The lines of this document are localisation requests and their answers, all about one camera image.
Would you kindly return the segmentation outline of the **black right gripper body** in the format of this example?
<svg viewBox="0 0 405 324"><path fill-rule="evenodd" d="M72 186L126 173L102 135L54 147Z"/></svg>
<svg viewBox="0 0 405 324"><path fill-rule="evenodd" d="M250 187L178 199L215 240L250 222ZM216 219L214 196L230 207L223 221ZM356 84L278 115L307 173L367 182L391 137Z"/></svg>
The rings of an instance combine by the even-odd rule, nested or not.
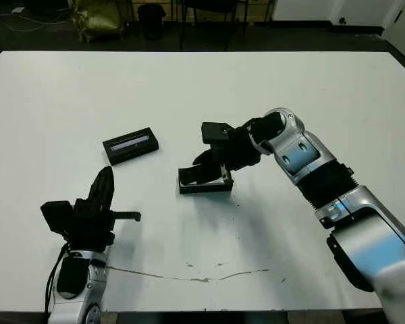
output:
<svg viewBox="0 0 405 324"><path fill-rule="evenodd" d="M210 130L208 144L217 164L228 171L238 171L261 160L261 153L254 148L246 130Z"/></svg>

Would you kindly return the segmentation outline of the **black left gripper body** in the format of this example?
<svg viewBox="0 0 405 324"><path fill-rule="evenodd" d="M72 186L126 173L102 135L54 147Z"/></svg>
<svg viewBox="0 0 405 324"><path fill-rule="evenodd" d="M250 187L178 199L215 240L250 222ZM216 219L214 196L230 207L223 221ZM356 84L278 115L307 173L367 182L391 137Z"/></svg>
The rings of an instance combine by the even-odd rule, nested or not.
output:
<svg viewBox="0 0 405 324"><path fill-rule="evenodd" d="M78 198L70 223L72 250L104 252L115 240L114 226L117 219L141 221L138 211L113 211L111 203L98 199Z"/></svg>

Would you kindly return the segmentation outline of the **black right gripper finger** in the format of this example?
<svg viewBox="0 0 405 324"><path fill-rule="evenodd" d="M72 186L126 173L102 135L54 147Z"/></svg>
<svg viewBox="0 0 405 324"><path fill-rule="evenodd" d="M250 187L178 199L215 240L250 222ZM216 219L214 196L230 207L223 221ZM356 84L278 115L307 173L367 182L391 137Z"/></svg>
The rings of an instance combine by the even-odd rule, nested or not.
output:
<svg viewBox="0 0 405 324"><path fill-rule="evenodd" d="M216 165L217 160L212 149L206 150L198 155L192 162L194 166L196 165Z"/></svg>
<svg viewBox="0 0 405 324"><path fill-rule="evenodd" d="M196 166L196 183L206 184L222 177L221 166L217 163L205 163Z"/></svg>

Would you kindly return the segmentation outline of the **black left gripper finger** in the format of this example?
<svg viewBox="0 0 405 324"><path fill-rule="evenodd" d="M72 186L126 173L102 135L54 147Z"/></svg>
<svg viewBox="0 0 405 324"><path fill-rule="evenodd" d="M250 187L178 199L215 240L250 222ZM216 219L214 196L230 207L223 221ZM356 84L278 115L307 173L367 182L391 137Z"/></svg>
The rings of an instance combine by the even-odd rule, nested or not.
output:
<svg viewBox="0 0 405 324"><path fill-rule="evenodd" d="M108 211L111 208L111 202L113 200L113 193L115 189L113 169L111 166L107 166L102 169L101 182L102 206L105 211Z"/></svg>
<svg viewBox="0 0 405 324"><path fill-rule="evenodd" d="M106 211L108 198L108 167L102 168L94 179L87 202L92 211Z"/></svg>

